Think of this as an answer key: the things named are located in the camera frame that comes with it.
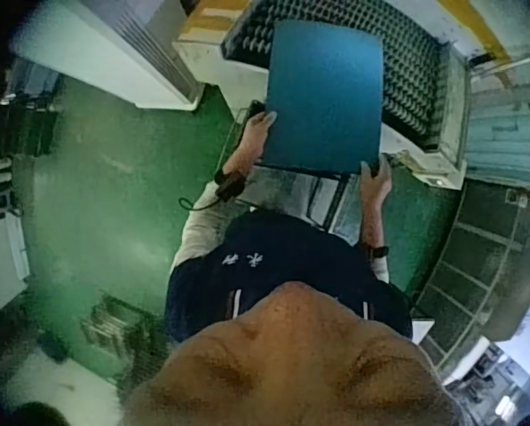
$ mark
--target hair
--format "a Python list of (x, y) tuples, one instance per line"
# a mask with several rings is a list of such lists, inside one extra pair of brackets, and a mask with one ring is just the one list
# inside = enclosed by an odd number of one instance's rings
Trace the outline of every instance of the hair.
[(6, 426), (69, 426), (63, 414), (42, 402), (28, 402), (17, 408)]

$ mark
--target blue folder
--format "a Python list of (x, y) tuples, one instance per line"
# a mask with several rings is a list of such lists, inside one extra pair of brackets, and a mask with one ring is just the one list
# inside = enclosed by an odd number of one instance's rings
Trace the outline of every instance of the blue folder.
[(274, 28), (266, 110), (278, 112), (261, 163), (315, 173), (376, 164), (383, 47), (357, 29), (284, 20)]

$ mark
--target green painted floor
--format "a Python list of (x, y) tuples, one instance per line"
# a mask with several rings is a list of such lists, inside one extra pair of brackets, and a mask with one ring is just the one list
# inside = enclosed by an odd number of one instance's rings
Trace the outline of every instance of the green painted floor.
[[(233, 119), (215, 88), (183, 113), (140, 110), (66, 78), (57, 103), (53, 154), (14, 164), (32, 270), (28, 311), (76, 361), (108, 377), (120, 366), (84, 341), (79, 320), (101, 291), (162, 313), (186, 221), (177, 199), (194, 199), (212, 177)], [(397, 285), (423, 282), (458, 199), (396, 171), (385, 230)]]

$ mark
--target wire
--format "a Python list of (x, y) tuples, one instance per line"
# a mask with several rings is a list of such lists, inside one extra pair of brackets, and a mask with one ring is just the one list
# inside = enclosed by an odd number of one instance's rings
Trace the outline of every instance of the wire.
[(187, 211), (202, 211), (202, 210), (211, 209), (212, 207), (217, 206), (220, 202), (221, 202), (221, 199), (218, 198), (217, 200), (213, 201), (211, 204), (208, 204), (207, 206), (195, 208), (194, 204), (191, 201), (189, 201), (186, 197), (181, 197), (178, 199), (179, 207)]

